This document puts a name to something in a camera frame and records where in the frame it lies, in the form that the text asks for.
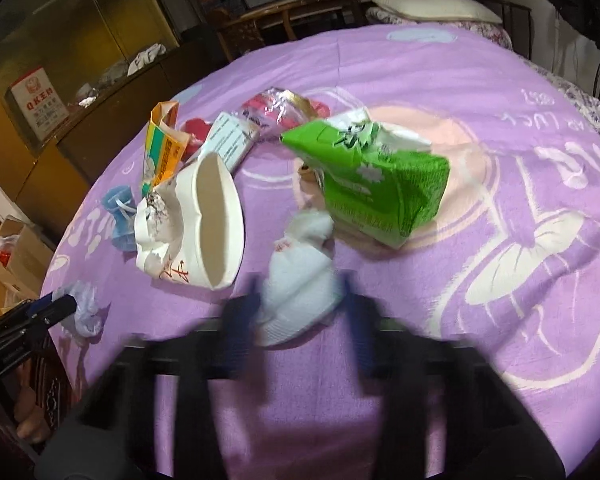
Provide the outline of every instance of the green tissue package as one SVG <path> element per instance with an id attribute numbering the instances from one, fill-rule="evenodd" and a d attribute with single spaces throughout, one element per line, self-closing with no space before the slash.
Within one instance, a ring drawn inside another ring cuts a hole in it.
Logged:
<path id="1" fill-rule="evenodd" d="M 282 143 L 314 170 L 329 213 L 397 249 L 438 212 L 449 162 L 418 134 L 364 108 L 312 121 Z"/>

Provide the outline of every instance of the cardboard box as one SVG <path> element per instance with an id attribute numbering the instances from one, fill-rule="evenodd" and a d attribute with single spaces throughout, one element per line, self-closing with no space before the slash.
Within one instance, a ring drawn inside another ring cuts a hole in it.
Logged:
<path id="1" fill-rule="evenodd" d="M 7 266 L 3 267 L 0 263 L 0 282 L 19 299 L 35 300 L 40 297 L 46 270 L 54 253 L 29 225 L 9 216 L 0 226 L 0 236 L 14 234 L 20 237 Z"/>

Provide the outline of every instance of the purple bedsheet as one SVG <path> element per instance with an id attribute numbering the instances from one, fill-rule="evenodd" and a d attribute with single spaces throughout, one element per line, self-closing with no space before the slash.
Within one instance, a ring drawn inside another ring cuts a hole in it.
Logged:
<path id="1" fill-rule="evenodd" d="M 338 269 L 362 293 L 424 334 L 474 341 L 493 359 L 573 470 L 600 437 L 600 138 L 515 54 L 463 30 L 376 25 L 253 52 L 181 92 L 179 121 L 213 120 L 270 86 L 429 137 L 450 159 L 437 218 L 399 254 L 363 237 L 339 239 Z M 152 280 L 112 247 L 100 198 L 138 192 L 144 129 L 99 178 L 56 251 L 44 292 L 77 278 L 108 309 L 104 332 L 80 350 L 52 335 L 78 391 L 131 333 L 181 334 L 222 298 L 265 273 L 273 242 L 309 203 L 298 161 L 259 144 L 235 175 L 246 247 L 238 278 L 211 293 Z M 360 392 L 342 318 L 313 338 L 254 351 L 240 381 L 216 381 L 213 404 L 232 478 L 365 479 L 378 400 Z M 160 384 L 158 464 L 170 473 L 173 381 Z M 442 465 L 434 425 L 430 472 Z"/>

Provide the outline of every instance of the white pillow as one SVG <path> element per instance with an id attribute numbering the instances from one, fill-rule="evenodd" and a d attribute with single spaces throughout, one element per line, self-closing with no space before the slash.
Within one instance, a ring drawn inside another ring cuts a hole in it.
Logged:
<path id="1" fill-rule="evenodd" d="M 502 19 L 473 0 L 372 0 L 377 6 L 416 22 L 486 22 Z"/>

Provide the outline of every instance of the blue crumpled object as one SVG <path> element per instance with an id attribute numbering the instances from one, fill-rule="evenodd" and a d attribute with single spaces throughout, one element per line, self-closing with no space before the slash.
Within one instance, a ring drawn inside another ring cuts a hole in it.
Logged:
<path id="1" fill-rule="evenodd" d="M 75 300 L 75 313 L 61 321 L 62 328 L 71 334 L 79 346 L 85 346 L 88 338 L 96 337 L 102 332 L 103 319 L 96 304 L 96 289 L 91 283 L 78 280 L 53 291 L 53 301 L 65 294 Z"/>
<path id="2" fill-rule="evenodd" d="M 136 252 L 138 250 L 134 234 L 136 201 L 131 193 L 131 188 L 116 186 L 109 189 L 102 197 L 102 206 L 113 215 L 116 221 L 111 236 L 113 246 L 125 253 Z"/>

